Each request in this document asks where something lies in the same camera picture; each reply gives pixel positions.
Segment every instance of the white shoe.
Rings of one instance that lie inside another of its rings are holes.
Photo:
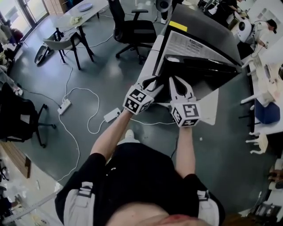
[[[161,18],[161,21],[160,21],[160,22],[161,22],[162,24],[166,24],[166,21],[167,21],[167,20]]]
[[[132,138],[134,139],[134,132],[131,129],[128,129],[126,134],[125,134],[125,138]]]

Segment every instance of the wooden plank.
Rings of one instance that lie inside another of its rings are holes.
[[[31,161],[12,142],[0,142],[6,154],[25,178],[30,177]]]

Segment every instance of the blue chair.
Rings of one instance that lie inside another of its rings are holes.
[[[264,107],[255,99],[255,117],[262,124],[272,124],[280,121],[280,108],[273,102]]]

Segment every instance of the black pants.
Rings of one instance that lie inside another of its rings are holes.
[[[244,42],[239,42],[237,47],[238,47],[238,51],[239,51],[241,60],[251,55],[254,52],[251,46]]]
[[[175,8],[176,8],[177,3],[178,3],[177,0],[173,0],[173,1],[172,1],[172,7],[173,7],[172,13],[174,12],[174,10],[175,10]],[[167,20],[167,16],[168,16],[168,11],[161,13],[162,19]]]

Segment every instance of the black cap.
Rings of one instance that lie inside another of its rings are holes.
[[[277,23],[273,20],[273,19],[269,19],[268,21],[266,21],[270,26],[272,26],[272,27],[274,27],[274,30],[273,30],[273,32],[276,34],[277,33],[277,31],[276,31],[276,29],[277,29]]]

